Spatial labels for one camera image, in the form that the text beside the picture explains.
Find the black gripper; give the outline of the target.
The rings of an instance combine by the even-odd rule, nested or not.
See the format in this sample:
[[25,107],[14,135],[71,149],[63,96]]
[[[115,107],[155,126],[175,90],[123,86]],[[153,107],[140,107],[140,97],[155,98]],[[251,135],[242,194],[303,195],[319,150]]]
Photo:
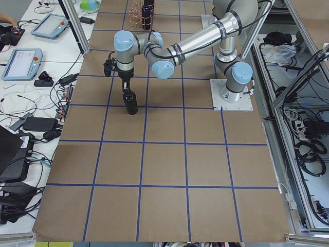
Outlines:
[[131,92],[130,80],[134,76],[134,69],[133,68],[130,70],[118,69],[117,73],[118,73],[118,76],[122,79],[122,91],[124,93],[130,93]]

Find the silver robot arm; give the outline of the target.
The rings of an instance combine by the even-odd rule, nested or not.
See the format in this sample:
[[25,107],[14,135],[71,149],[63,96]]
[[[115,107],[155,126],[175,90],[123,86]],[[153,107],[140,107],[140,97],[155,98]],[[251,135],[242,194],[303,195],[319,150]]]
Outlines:
[[157,78],[170,78],[176,66],[216,44],[227,43],[230,38],[239,36],[243,28],[256,20],[258,13],[257,1],[213,1],[212,4],[215,22],[167,48],[163,47],[159,32],[138,35],[125,30],[116,32],[116,57],[111,58],[108,70],[116,71],[128,85],[134,73],[135,56],[144,55]]

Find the person hand at desk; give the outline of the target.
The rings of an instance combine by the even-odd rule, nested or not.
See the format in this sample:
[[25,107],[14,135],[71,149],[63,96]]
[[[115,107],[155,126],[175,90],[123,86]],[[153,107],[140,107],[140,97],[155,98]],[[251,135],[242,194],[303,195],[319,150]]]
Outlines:
[[17,25],[17,20],[15,18],[5,15],[3,13],[0,13],[0,22],[6,23],[6,24],[11,24],[12,26]]

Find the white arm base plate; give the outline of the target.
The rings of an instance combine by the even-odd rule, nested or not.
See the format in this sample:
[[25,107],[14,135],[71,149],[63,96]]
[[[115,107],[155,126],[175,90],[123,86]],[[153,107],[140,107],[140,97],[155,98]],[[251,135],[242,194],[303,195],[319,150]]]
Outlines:
[[201,15],[202,28],[204,29],[208,27],[210,24],[216,22],[217,20],[218,19],[213,15],[202,14]]
[[244,90],[233,93],[226,87],[226,79],[210,79],[213,109],[215,111],[252,112],[251,96],[246,85]]

